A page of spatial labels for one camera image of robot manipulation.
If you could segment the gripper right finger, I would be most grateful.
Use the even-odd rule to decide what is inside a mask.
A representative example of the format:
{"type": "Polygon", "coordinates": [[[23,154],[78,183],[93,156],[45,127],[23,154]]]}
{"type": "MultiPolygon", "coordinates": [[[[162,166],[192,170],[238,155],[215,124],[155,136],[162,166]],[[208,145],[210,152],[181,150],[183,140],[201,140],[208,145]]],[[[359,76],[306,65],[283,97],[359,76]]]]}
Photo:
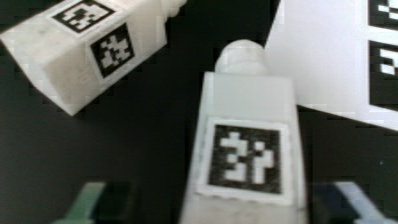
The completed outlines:
{"type": "Polygon", "coordinates": [[[311,186],[311,224],[395,224],[354,182],[311,186]]]}

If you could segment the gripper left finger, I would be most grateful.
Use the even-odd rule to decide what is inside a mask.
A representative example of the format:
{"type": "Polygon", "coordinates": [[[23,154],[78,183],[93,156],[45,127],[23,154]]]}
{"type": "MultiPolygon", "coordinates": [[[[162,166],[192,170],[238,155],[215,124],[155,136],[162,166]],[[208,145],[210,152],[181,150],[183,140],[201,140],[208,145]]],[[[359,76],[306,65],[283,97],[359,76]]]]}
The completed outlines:
{"type": "Polygon", "coordinates": [[[128,182],[89,182],[69,211],[52,224],[130,224],[132,193],[128,182]]]}

